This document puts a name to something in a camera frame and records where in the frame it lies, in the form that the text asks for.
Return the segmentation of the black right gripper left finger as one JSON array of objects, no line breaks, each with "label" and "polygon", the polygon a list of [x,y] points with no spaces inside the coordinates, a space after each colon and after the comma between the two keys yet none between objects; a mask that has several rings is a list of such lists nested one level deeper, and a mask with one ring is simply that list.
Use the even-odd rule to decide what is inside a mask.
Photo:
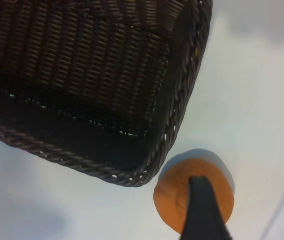
[{"label": "black right gripper left finger", "polygon": [[205,176],[189,178],[187,214],[180,239],[230,240],[210,181]]}]

